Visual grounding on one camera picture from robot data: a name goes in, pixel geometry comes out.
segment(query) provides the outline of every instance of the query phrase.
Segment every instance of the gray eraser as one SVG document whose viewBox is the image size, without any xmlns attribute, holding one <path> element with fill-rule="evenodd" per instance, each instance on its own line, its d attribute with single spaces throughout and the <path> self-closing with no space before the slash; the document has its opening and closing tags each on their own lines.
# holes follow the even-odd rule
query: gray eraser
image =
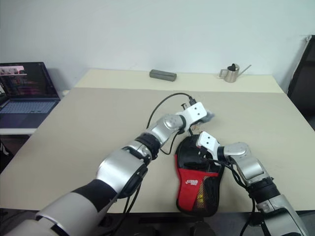
<svg viewBox="0 0 315 236">
<path fill-rule="evenodd" d="M 151 70 L 150 71 L 150 77 L 161 79 L 161 80 L 167 80 L 167 81 L 174 81 L 176 80 L 176 74 L 171 72 L 165 72 L 160 70 Z"/>
</svg>

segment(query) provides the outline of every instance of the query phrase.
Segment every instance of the silver robot arm segment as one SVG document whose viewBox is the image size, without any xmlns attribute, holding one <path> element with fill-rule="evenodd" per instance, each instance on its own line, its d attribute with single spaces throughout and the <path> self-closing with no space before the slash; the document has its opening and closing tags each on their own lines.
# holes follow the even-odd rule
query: silver robot arm segment
<svg viewBox="0 0 315 236">
<path fill-rule="evenodd" d="M 196 122 L 209 119 L 200 102 L 176 115 L 165 115 L 139 137 L 109 154 L 100 164 L 96 178 L 60 197 L 9 232 L 8 236 L 85 236 L 118 199 L 132 195 L 156 159 L 158 150 L 175 132 L 183 133 Z"/>
<path fill-rule="evenodd" d="M 235 143 L 220 147 L 215 145 L 216 141 L 208 133 L 202 132 L 196 145 L 206 148 L 214 159 L 236 165 L 248 193 L 255 199 L 256 207 L 263 215 L 266 227 L 263 230 L 271 236 L 307 236 L 301 218 L 286 197 L 280 194 L 261 162 L 253 157 L 249 146 Z"/>
</svg>

